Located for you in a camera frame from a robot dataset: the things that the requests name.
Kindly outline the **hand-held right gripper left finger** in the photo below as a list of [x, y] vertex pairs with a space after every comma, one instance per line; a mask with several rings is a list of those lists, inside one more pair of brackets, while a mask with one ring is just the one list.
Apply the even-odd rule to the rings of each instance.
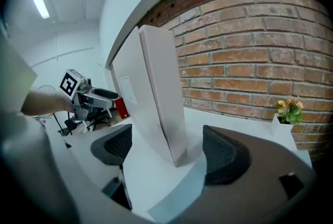
[[131, 147], [131, 124], [116, 126], [114, 131], [91, 144], [91, 153], [95, 158], [118, 168], [117, 175], [102, 188], [102, 193], [126, 209], [132, 209], [132, 203], [126, 189], [123, 163]]

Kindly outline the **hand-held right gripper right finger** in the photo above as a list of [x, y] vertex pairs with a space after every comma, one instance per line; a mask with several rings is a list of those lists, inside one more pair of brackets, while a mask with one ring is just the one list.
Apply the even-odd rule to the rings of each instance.
[[202, 149], [203, 190], [181, 221], [279, 221], [317, 178], [287, 148], [237, 131], [205, 125]]

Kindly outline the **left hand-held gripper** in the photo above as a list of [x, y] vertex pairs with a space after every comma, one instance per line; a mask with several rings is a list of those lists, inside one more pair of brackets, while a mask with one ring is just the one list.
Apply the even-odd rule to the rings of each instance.
[[91, 79], [74, 69], [67, 69], [59, 84], [61, 91], [71, 100], [75, 121], [87, 121], [88, 115], [96, 109], [111, 109], [119, 95], [106, 89], [92, 87]]

